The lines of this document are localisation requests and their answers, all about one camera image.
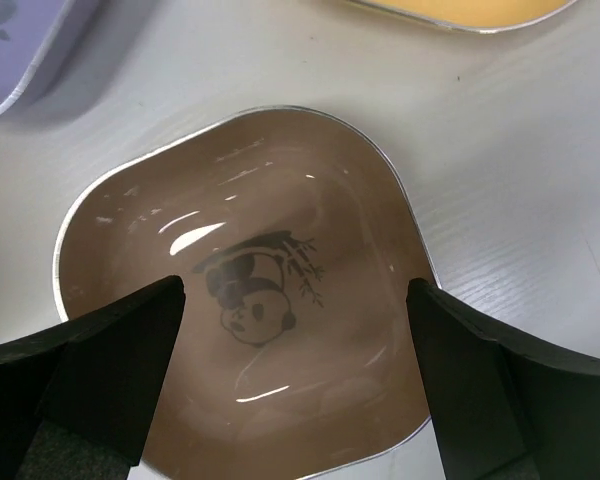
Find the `yellow panda plate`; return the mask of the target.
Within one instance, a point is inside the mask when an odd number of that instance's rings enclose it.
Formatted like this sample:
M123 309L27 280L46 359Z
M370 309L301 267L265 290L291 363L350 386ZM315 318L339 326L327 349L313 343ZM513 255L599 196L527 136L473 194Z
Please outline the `yellow panda plate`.
M395 15L450 31L497 34L541 23L574 0L394 0L346 4Z

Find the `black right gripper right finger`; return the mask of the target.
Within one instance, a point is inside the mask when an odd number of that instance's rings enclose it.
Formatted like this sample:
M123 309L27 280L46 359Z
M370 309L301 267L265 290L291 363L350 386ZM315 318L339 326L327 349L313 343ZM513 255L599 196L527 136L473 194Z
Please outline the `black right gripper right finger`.
M600 359L424 279L406 304L447 478L600 479Z

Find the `brown panda plate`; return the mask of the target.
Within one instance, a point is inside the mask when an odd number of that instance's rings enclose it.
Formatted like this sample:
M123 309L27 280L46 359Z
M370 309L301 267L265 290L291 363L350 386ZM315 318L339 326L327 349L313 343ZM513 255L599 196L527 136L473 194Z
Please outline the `brown panda plate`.
M253 108L90 184L55 244L61 318L169 275L186 302L142 457L158 477L317 476L429 422L406 298L438 275L390 159L351 124Z

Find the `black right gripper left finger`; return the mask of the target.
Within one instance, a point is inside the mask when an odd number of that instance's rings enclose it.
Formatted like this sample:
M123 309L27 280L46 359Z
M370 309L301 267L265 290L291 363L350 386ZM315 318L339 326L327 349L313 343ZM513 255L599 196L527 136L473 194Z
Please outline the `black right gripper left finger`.
M167 276L0 345L0 479L125 479L139 465L183 318Z

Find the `purple panda plate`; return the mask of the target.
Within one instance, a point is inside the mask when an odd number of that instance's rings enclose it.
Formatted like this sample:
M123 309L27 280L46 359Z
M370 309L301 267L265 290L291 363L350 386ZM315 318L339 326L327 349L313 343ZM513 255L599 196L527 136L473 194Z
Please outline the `purple panda plate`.
M0 1L0 116L45 94L100 5Z

